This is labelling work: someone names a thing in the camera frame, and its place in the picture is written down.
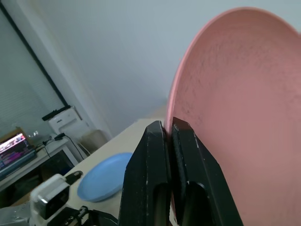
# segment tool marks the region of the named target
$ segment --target white table surface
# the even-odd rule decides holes
[[[143,135],[145,128],[156,120],[160,120],[162,122],[164,121],[163,118],[138,120],[130,127],[125,129],[123,132],[121,132],[118,136],[116,136],[104,146],[95,151],[91,156],[86,158],[84,161],[80,162],[69,173],[81,170],[84,173],[84,175],[86,175],[95,165],[114,154],[134,152]],[[103,202],[85,202],[77,196],[78,186],[79,181],[73,184],[70,188],[70,198],[67,203],[69,206],[75,209],[79,209],[81,206],[87,206],[89,209],[107,212],[112,214],[114,217],[118,218],[121,191]]]
[[[60,147],[64,146],[68,142],[68,139],[63,138],[62,140],[54,141],[49,143],[46,148],[48,153],[52,156],[59,152],[61,149]],[[45,162],[47,159],[49,159],[45,149],[41,149],[37,153],[37,157],[30,162],[28,162],[26,165],[23,167],[19,168],[12,174],[10,174],[8,177],[4,178],[3,180],[0,181],[0,191],[3,189],[7,188],[14,182],[16,182],[18,179],[21,177],[25,176],[27,173],[41,165],[43,162]]]

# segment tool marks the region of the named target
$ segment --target laptop screen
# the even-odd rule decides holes
[[[0,143],[0,170],[20,159],[32,150],[22,133]]]

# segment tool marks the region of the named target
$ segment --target white wall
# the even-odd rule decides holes
[[[112,136],[166,102],[180,58],[198,30],[215,15],[234,7],[255,6],[278,14],[301,30],[298,0],[4,3],[7,7],[27,4],[46,25],[43,29],[55,40],[51,42],[60,47],[75,72],[71,77],[79,80],[93,99],[91,105],[95,104],[94,110],[101,117],[96,127],[103,127]],[[14,8],[10,7],[11,14],[16,13]]]

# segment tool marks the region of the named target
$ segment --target pink plate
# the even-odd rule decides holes
[[[219,162],[245,226],[301,225],[301,40],[281,18],[238,8],[194,38],[165,128],[187,121]]]

